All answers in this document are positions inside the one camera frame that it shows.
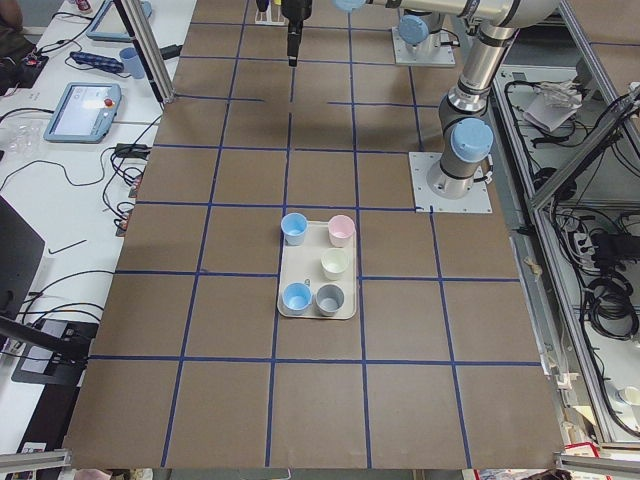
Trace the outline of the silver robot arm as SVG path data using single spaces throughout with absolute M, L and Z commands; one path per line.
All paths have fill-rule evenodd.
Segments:
M 494 141 L 491 128 L 481 119 L 498 67 L 517 32 L 546 19 L 557 1 L 383 1 L 387 8 L 443 13 L 479 18 L 480 28 L 457 84 L 439 106 L 445 143 L 438 163 L 427 174 L 427 183 L 437 195 L 457 200 L 474 183 L 478 166 L 489 155 Z
M 299 49 L 302 42 L 304 22 L 311 17 L 312 0 L 291 0 L 281 2 L 281 13 L 288 20 L 287 57 L 289 66 L 298 65 Z M 418 45 L 435 32 L 434 27 L 426 23 L 426 14 L 418 14 L 413 10 L 400 20 L 398 32 L 410 45 Z

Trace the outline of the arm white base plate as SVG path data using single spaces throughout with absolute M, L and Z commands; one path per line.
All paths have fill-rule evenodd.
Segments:
M 425 213 L 490 214 L 490 179 L 481 165 L 459 180 L 441 169 L 439 152 L 410 152 L 409 165 L 415 210 Z
M 453 68 L 456 65 L 453 38 L 447 32 L 440 31 L 439 41 L 432 40 L 432 35 L 417 46 L 406 43 L 400 36 L 397 27 L 391 29 L 395 63 L 402 66 L 424 66 L 437 68 Z

